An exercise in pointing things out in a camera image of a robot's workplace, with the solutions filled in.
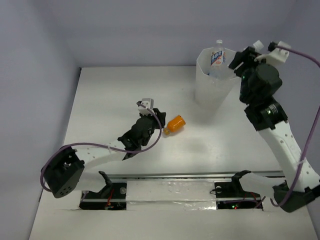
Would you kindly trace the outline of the blue orange label clear bottle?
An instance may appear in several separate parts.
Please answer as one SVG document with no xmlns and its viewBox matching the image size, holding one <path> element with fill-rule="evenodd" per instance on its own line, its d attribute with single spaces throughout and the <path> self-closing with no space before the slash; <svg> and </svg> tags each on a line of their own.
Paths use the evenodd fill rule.
<svg viewBox="0 0 320 240">
<path fill-rule="evenodd" d="M 222 80 L 226 63 L 226 50 L 221 39 L 216 40 L 215 47 L 210 56 L 210 69 L 208 75 Z"/>
</svg>

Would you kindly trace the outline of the clear unlabelled plastic bottle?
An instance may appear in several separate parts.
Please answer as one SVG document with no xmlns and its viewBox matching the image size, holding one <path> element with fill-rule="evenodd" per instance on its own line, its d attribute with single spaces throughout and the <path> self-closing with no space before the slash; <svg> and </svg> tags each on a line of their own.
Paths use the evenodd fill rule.
<svg viewBox="0 0 320 240">
<path fill-rule="evenodd" d="M 264 44 L 260 40 L 254 42 L 252 46 L 258 53 L 264 48 Z"/>
</svg>

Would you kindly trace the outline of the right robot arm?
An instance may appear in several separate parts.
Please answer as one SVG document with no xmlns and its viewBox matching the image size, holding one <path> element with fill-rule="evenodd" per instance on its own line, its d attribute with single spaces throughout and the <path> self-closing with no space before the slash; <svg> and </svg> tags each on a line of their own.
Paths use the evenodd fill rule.
<svg viewBox="0 0 320 240">
<path fill-rule="evenodd" d="M 288 116 L 273 97 L 283 84 L 276 65 L 285 63 L 290 53 L 303 56 L 316 65 L 319 62 L 280 43 L 271 42 L 268 51 L 268 54 L 260 54 L 248 46 L 236 52 L 228 67 L 241 79 L 239 100 L 246 105 L 247 119 L 271 149 L 285 179 L 263 177 L 243 170 L 231 178 L 230 190 L 235 196 L 257 193 L 269 198 L 274 207 L 292 213 L 320 196 L 320 176 L 306 158 L 320 115 L 316 114 L 301 149 L 291 131 Z"/>
</svg>

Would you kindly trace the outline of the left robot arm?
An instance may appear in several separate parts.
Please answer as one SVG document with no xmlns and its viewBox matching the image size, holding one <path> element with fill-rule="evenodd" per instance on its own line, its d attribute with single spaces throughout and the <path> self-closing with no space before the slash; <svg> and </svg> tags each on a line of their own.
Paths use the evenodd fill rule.
<svg viewBox="0 0 320 240">
<path fill-rule="evenodd" d="M 167 114 L 158 108 L 146 108 L 145 111 L 145 114 L 140 113 L 130 130 L 113 142 L 106 145 L 79 142 L 59 148 L 40 171 L 42 188 L 56 199 L 74 190 L 94 191 L 101 198 L 108 196 L 111 191 L 109 183 L 99 180 L 92 186 L 85 174 L 95 167 L 128 160 L 153 148 L 149 141 L 155 130 L 164 128 Z"/>
</svg>

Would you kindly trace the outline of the white octagonal bin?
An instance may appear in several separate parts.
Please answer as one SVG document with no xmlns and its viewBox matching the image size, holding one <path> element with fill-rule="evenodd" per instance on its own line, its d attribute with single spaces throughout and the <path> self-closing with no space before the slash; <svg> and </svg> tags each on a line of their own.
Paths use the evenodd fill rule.
<svg viewBox="0 0 320 240">
<path fill-rule="evenodd" d="M 209 74 L 210 60 L 213 48 L 205 48 L 196 60 L 195 102 L 203 109 L 216 112 L 230 93 L 234 85 L 240 80 L 228 68 L 236 52 L 226 49 L 226 62 L 223 73 L 218 78 Z"/>
</svg>

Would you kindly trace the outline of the white foam board cover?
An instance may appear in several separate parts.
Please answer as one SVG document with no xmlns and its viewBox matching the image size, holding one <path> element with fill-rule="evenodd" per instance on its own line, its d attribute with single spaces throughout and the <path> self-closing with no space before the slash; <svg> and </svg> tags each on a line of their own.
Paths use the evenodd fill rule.
<svg viewBox="0 0 320 240">
<path fill-rule="evenodd" d="M 128 210 L 81 210 L 75 192 L 55 200 L 43 193 L 32 240 L 315 240 L 306 208 L 187 210 L 180 204 Z"/>
</svg>

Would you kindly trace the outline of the aluminium rail front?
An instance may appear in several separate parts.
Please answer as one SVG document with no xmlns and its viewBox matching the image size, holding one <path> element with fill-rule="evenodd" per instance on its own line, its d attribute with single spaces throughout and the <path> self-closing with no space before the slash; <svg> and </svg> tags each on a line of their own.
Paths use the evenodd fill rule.
<svg viewBox="0 0 320 240">
<path fill-rule="evenodd" d="M 229 178 L 235 175 L 236 172 L 187 172 L 187 173 L 108 173 L 110 178 L 119 179 L 139 179 L 139 178 Z M 284 173 L 281 170 L 276 171 L 253 171 L 262 177 L 281 178 Z"/>
</svg>

